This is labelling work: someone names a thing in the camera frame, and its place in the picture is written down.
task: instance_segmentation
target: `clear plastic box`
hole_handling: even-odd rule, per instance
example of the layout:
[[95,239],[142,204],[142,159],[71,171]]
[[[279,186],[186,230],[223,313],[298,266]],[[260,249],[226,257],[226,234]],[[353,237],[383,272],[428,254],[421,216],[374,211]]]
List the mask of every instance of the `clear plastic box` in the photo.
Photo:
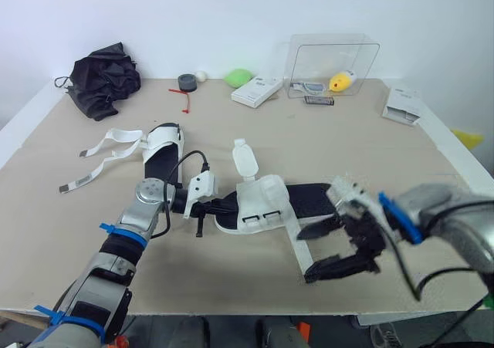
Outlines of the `clear plastic box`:
[[[379,51],[379,43],[365,34],[296,34],[290,41],[284,85],[290,98],[353,96],[362,87]],[[340,92],[329,81],[350,70],[356,79]]]

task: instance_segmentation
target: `cardboard surface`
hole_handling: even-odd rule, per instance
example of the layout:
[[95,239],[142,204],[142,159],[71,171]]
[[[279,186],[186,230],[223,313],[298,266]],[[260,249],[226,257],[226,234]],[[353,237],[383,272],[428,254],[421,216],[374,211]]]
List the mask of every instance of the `cardboard surface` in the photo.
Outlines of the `cardboard surface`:
[[[58,186],[83,177],[108,150],[80,158],[111,127],[151,130],[176,122],[184,131],[184,152],[200,149],[220,179],[220,195],[241,178],[232,159],[233,140],[245,138],[255,152],[259,176],[279,174],[287,184],[330,181],[347,175],[370,193],[391,197],[421,182],[464,185],[451,164],[420,127],[381,117],[387,88],[367,80],[357,96],[336,98],[334,106],[308,106],[280,98],[258,109],[232,102],[221,80],[209,80],[186,97],[169,93],[174,80],[144,80],[120,111],[101,122],[87,119],[68,96],[53,108],[0,170],[0,309],[53,306],[82,272],[106,234],[100,222],[114,223],[133,200],[143,177],[136,154],[112,164],[94,182],[68,194]],[[200,170],[200,160],[184,163],[184,182]],[[446,275],[416,303],[391,254],[378,259],[379,275],[361,274],[306,285],[284,229],[257,235],[220,232],[206,218],[204,238],[196,222],[172,215],[168,235],[151,241],[130,289],[131,313],[375,313],[467,309],[485,289],[475,275]],[[164,225],[164,216],[158,225]],[[401,245],[419,279],[433,270],[463,265],[440,240],[418,248]],[[315,258],[347,252],[342,233],[310,245]]]

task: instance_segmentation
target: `white wall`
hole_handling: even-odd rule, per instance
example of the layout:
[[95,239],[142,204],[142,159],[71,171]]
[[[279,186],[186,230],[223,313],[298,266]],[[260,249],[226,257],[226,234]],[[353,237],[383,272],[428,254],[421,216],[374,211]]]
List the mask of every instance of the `white wall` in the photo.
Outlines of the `white wall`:
[[220,77],[279,59],[293,33],[364,32],[381,44],[371,76],[404,78],[449,127],[484,134],[474,154],[494,171],[493,0],[0,0],[0,19],[0,126],[114,42],[145,77]]

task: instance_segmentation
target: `yellow rubber duck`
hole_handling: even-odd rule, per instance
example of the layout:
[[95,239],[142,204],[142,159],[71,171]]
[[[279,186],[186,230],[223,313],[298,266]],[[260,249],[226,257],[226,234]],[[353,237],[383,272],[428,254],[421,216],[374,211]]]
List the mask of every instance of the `yellow rubber duck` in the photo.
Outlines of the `yellow rubber duck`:
[[352,84],[354,84],[356,78],[357,74],[355,74],[354,71],[345,70],[344,72],[340,72],[330,79],[329,88],[333,92],[344,91],[350,88]]

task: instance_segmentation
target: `yellow object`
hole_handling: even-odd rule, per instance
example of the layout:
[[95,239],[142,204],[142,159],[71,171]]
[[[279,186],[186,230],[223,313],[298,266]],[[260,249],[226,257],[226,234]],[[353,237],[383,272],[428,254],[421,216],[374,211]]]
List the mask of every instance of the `yellow object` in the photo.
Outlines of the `yellow object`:
[[357,76],[355,72],[351,70],[346,70],[344,72],[338,73],[333,78],[330,79],[329,88],[333,92],[341,92],[350,88],[354,84]]
[[477,145],[484,141],[484,136],[475,133],[466,133],[462,130],[451,130],[455,136],[465,145],[469,150],[473,149]]

